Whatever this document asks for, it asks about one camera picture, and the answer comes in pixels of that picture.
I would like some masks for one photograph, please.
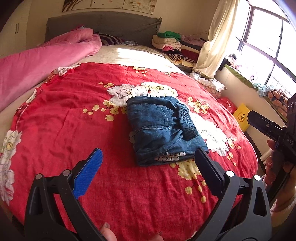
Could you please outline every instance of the white curtain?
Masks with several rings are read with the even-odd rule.
[[[205,42],[192,71],[213,78],[221,65],[234,25],[239,0],[220,0],[214,14],[209,41]]]

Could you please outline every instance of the painting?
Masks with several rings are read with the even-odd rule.
[[[157,0],[65,0],[63,12],[87,8],[115,8],[153,14]]]

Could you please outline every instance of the window frame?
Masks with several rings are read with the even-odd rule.
[[[248,46],[248,47],[254,49],[255,51],[259,52],[260,54],[264,55],[265,57],[267,57],[268,59],[270,59],[273,62],[274,65],[273,65],[273,67],[271,69],[271,72],[268,75],[267,80],[264,83],[265,85],[268,83],[268,81],[269,81],[269,79],[271,77],[272,71],[274,70],[275,65],[277,65],[280,69],[282,69],[296,83],[296,76],[292,73],[292,71],[290,71],[285,65],[283,65],[280,61],[277,60],[278,55],[279,55],[279,51],[280,51],[280,47],[281,47],[282,37],[283,37],[284,21],[286,21],[287,23],[289,23],[289,21],[286,18],[284,18],[284,17],[282,17],[282,16],[280,16],[280,15],[278,15],[276,13],[273,13],[273,12],[271,12],[269,10],[253,6],[248,0],[245,0],[245,1],[250,5],[249,15],[248,15],[248,19],[247,19],[247,22],[246,22],[246,25],[245,25],[244,33],[242,35],[242,39],[240,39],[238,36],[235,36],[239,40],[239,46],[238,46],[237,50],[239,52],[241,52],[243,46]],[[251,31],[251,27],[252,27],[252,22],[253,22],[255,10],[263,11],[265,13],[271,14],[271,15],[281,19],[281,35],[280,35],[279,46],[278,46],[275,57],[271,57],[269,54],[265,53],[263,50],[261,50],[261,49],[255,47],[255,46],[247,43],[250,31]]]

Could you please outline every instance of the red bag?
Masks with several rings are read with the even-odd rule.
[[[221,105],[225,107],[226,110],[228,110],[230,113],[234,113],[237,110],[237,107],[234,103],[230,101],[227,97],[221,97],[217,99]]]

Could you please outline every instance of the gray headboard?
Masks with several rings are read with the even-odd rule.
[[[152,35],[156,34],[161,25],[161,18],[150,18],[125,12],[78,12],[49,18],[46,26],[45,41],[64,34],[78,25],[122,38],[134,40],[139,45],[150,47]]]

